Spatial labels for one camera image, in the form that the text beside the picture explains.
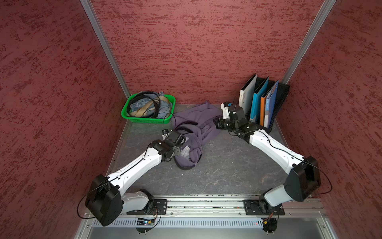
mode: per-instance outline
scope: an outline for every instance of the ventilation grille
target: ventilation grille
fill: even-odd
[[[117,218],[107,227],[112,228],[150,228],[152,226],[136,226],[136,218]],[[95,220],[93,227],[102,227]],[[161,228],[263,228],[259,218],[162,218],[157,227]]]

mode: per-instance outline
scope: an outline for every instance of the mounting plate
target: mounting plate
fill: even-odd
[[[154,198],[154,204],[153,206],[156,206],[158,209],[160,209],[162,216],[166,215],[167,211],[167,199],[155,199]],[[144,212],[144,210],[134,210],[134,211],[128,211],[126,213],[127,215],[148,215]]]
[[[269,216],[269,214],[262,213],[259,209],[259,200],[243,200],[245,214],[247,216]],[[284,216],[285,211],[282,204],[277,205],[273,211],[274,216]]]

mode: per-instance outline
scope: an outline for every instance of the black belt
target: black belt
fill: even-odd
[[[160,99],[159,99],[159,101],[157,103],[155,100],[151,99],[150,97],[145,96],[146,94],[155,94],[155,95],[158,96],[158,99],[159,99],[159,94],[156,93],[156,92],[153,92],[153,91],[144,91],[144,92],[138,93],[136,96],[134,96],[134,98],[132,98],[129,101],[129,104],[127,105],[126,112],[127,112],[127,114],[130,117],[135,117],[135,116],[131,116],[130,115],[131,105],[134,104],[135,102],[137,102],[140,99],[150,99],[150,100],[152,100],[152,103],[154,105],[154,113],[152,113],[149,116],[141,116],[140,118],[157,118],[158,117],[159,107],[160,107]]]

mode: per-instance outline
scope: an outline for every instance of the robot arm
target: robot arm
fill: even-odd
[[[271,213],[281,203],[295,200],[302,202],[321,185],[317,160],[303,157],[288,149],[269,134],[269,129],[249,122],[243,109],[232,103],[221,104],[223,117],[214,120],[218,129],[234,132],[239,138],[259,148],[273,159],[288,174],[284,184],[262,194],[259,199],[260,210]]]
[[[146,190],[125,192],[148,170],[171,159],[184,141],[185,137],[182,134],[172,131],[163,141],[153,141],[146,151],[120,170],[107,177],[98,175],[89,189],[86,207],[103,226],[112,223],[121,213],[152,209],[154,197]]]
[[[223,117],[214,120],[218,129],[232,131],[247,143],[258,147],[288,174],[284,184],[259,197],[259,210],[263,215],[272,213],[281,203],[290,200],[302,202],[320,186],[317,160],[311,156],[305,158],[280,144],[269,136],[268,128],[249,122],[241,107],[226,102],[221,108]],[[154,197],[150,193],[144,189],[136,193],[125,192],[148,170],[171,159],[184,141],[182,134],[172,131],[163,141],[153,141],[144,153],[122,169],[107,177],[98,175],[89,189],[86,207],[103,226],[109,225],[124,212],[145,210],[147,213],[153,208]]]

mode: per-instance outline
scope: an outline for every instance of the wire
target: wire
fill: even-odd
[[[143,158],[146,157],[146,153],[147,153],[147,150],[149,149],[149,146],[150,146],[150,144],[147,146],[146,151],[144,152],[144,156],[143,156]]]
[[[154,210],[153,210],[153,211],[152,211],[152,216],[154,216],[155,219],[157,219],[157,217],[158,217],[158,210],[155,209],[155,211],[157,212],[157,214],[154,216]]]
[[[273,213],[271,213],[271,214],[269,215],[269,217],[267,217],[267,218],[264,219],[263,221],[267,221],[268,219],[271,219],[272,216],[273,216]]]
[[[154,215],[154,210],[153,210],[152,216],[154,217],[153,219],[138,218],[138,220],[137,220],[137,224],[138,224],[138,221],[139,221],[139,220],[141,220],[141,221],[145,221],[145,223],[147,223],[148,221],[153,221],[153,223],[155,223],[155,221],[157,220],[157,217],[158,217],[158,211],[157,211],[157,215]]]
[[[232,131],[228,131],[228,134],[230,134],[230,135],[232,135],[232,136],[238,136],[238,135],[236,135],[236,134],[235,134],[235,135],[231,134],[231,132],[232,132]]]
[[[146,157],[147,150],[149,149],[149,146],[150,146],[150,144],[149,144],[149,145],[147,146],[147,148],[146,148],[146,151],[145,151],[145,153],[144,153],[144,157],[143,157],[138,163],[134,164],[134,166],[132,166],[131,168],[129,168],[129,169],[127,169],[126,171],[124,171],[123,173],[121,173],[119,176],[124,175],[124,174],[127,173],[129,170],[131,170],[133,167],[135,167],[137,164],[139,164],[142,160],[144,160],[145,157]],[[117,179],[117,178],[119,178],[119,177],[115,177],[114,179],[108,181],[107,183],[102,184],[101,186],[98,186],[98,187],[96,187],[95,189],[89,191],[87,194],[85,194],[85,195],[81,198],[81,200],[78,202],[78,205],[77,205],[77,215],[78,215],[78,217],[80,217],[80,218],[82,218],[82,219],[92,219],[92,218],[95,218],[95,216],[92,217],[92,218],[84,218],[84,217],[80,216],[80,215],[79,215],[79,212],[78,212],[79,205],[81,204],[82,200],[84,200],[84,198],[85,198],[86,196],[89,195],[89,193],[93,192],[94,190],[99,189],[100,187],[105,186],[106,184],[109,184],[110,182],[112,182],[113,180],[115,180],[115,179]]]
[[[110,181],[108,181],[107,183],[105,183],[105,184],[102,184],[101,186],[98,186],[98,187],[96,187],[95,189],[93,189],[93,190],[91,190],[91,191],[89,191],[87,194],[85,194],[82,198],[81,198],[81,200],[78,202],[78,205],[77,205],[77,215],[78,215],[78,217],[80,217],[80,218],[82,218],[82,219],[92,219],[92,218],[95,218],[95,216],[94,217],[92,217],[92,218],[84,218],[84,217],[81,217],[80,215],[79,215],[79,212],[78,212],[78,208],[79,208],[79,205],[80,205],[80,203],[81,203],[81,201],[86,197],[86,196],[88,196],[89,195],[89,193],[91,193],[91,192],[93,192],[94,190],[97,190],[97,189],[99,189],[100,187],[103,187],[103,186],[105,186],[106,184],[109,184],[111,181],[113,181],[113,180],[115,180],[115,179],[117,179],[117,177],[116,178],[114,178],[114,179],[112,179],[112,180],[110,180]]]
[[[314,166],[313,164],[311,164],[311,163],[309,163],[309,162],[307,162],[307,161],[304,161],[304,160],[301,160],[301,159],[299,159],[299,158],[296,158],[294,155],[290,154],[289,152],[287,152],[287,151],[285,151],[285,150],[283,150],[283,149],[276,148],[275,146],[273,146],[273,145],[270,143],[270,140],[269,140],[269,138],[268,138],[268,136],[267,136],[266,134],[264,134],[264,133],[261,132],[261,131],[259,131],[259,132],[262,133],[265,137],[267,137],[268,142],[269,142],[269,145],[272,146],[273,148],[278,149],[278,150],[281,150],[281,151],[284,151],[284,152],[286,152],[287,154],[289,154],[290,156],[292,156],[293,158],[295,158],[295,159],[297,159],[297,160],[300,160],[301,162],[304,162],[304,163],[306,163],[306,164],[308,164],[308,165],[310,165],[310,166],[312,166],[312,167],[315,167],[316,169],[318,169],[320,172],[322,172],[322,173],[325,175],[325,177],[326,177],[327,180],[329,181],[330,189],[329,189],[327,192],[312,193],[311,195],[327,194],[327,193],[330,193],[330,192],[333,190],[332,182],[330,181],[328,175],[326,175],[326,173],[325,173],[324,171],[322,171],[321,169],[319,169],[318,167]]]
[[[176,126],[176,119],[175,119],[175,115],[173,114],[173,113],[167,113],[166,115],[165,115],[165,117],[163,118],[163,122],[162,122],[162,131],[163,131],[163,126],[165,125],[165,119],[166,119],[166,117],[167,117],[167,115],[168,114],[172,114],[172,116],[173,116],[173,119],[175,120],[175,126]]]
[[[236,110],[236,105],[237,105],[237,103],[238,103],[238,102],[235,103],[235,101],[236,101],[235,99],[236,99],[236,98],[237,98],[237,96],[233,99],[233,103],[235,104],[235,108],[233,109],[233,111]]]
[[[157,208],[156,206],[154,206],[154,207],[155,207],[155,210],[157,211],[157,217],[158,217],[158,209],[159,209],[160,217],[159,217],[159,220],[158,220],[157,224],[155,224],[150,230],[152,230],[156,225],[158,225],[159,222],[160,222],[160,219],[162,218],[162,211],[160,210],[160,208]]]
[[[258,201],[253,201],[253,200],[251,200],[251,201],[248,201],[248,202],[245,203],[245,207],[246,207],[246,208],[250,208],[250,207],[248,207],[248,203],[251,203],[251,202],[254,203],[254,204],[256,203],[257,206],[260,206],[260,204],[259,204]]]

